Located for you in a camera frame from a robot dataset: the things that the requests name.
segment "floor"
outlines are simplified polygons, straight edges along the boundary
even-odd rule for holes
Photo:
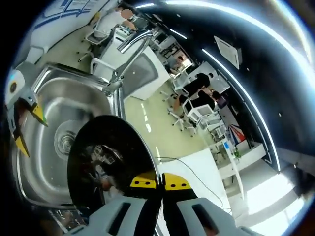
[[[51,48],[37,64],[44,65],[51,61],[89,72],[91,59],[87,57],[78,62],[83,53],[76,52],[84,52],[88,48],[89,44],[81,40],[90,30],[91,28],[86,26],[68,35]],[[125,102],[127,121],[140,133],[153,157],[163,161],[160,157],[180,158],[205,149],[206,144],[199,135],[191,137],[189,130],[181,132],[178,125],[172,126],[175,118],[168,114],[170,103],[163,102],[165,96],[159,93],[161,90],[171,92],[170,85],[165,83],[145,101],[129,97]]]

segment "stainless steel sink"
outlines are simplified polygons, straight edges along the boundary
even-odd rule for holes
[[[14,145],[11,149],[19,193],[37,206],[74,208],[67,187],[67,155],[75,135],[93,117],[123,114],[119,91],[107,97],[100,91],[103,79],[80,73],[61,65],[49,65],[41,72],[33,89],[48,127],[27,116],[22,133],[30,157]]]

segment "faucet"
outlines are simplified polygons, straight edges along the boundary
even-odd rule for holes
[[[138,56],[146,49],[153,36],[150,30],[139,30],[136,33],[130,35],[121,45],[117,47],[117,50],[124,54],[128,51],[132,45],[139,40],[143,39],[140,47],[132,54],[128,61],[113,71],[113,75],[109,83],[103,88],[103,92],[107,96],[111,96],[113,92],[123,86],[124,74],[131,66],[131,64],[138,58]]]

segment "black wire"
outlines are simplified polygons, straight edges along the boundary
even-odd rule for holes
[[[188,169],[191,170],[191,172],[193,172],[193,174],[194,174],[194,175],[197,177],[197,179],[203,184],[203,186],[205,186],[213,195],[215,195],[215,196],[219,199],[219,201],[221,202],[221,205],[222,205],[222,206],[220,206],[220,208],[223,207],[223,202],[222,202],[221,198],[219,198],[219,197],[217,196],[217,194],[215,194],[210,188],[208,188],[208,187],[204,184],[204,182],[202,182],[202,180],[198,177],[198,175],[195,173],[195,171],[193,171],[193,169],[190,168],[184,161],[182,161],[182,160],[180,160],[180,159],[178,159],[178,158],[174,158],[174,157],[155,157],[155,159],[159,159],[159,158],[161,158],[161,159],[178,160],[178,161],[182,162],[186,167],[188,167]]]

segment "black plate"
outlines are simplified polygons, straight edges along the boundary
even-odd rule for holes
[[[86,123],[78,132],[71,147],[67,177],[70,195],[79,209],[89,208],[92,214],[104,205],[102,190],[89,177],[95,175],[92,167],[91,150],[95,146],[106,145],[112,148],[120,159],[107,165],[109,174],[124,191],[138,174],[152,171],[154,165],[146,145],[133,127],[116,116],[99,116]]]

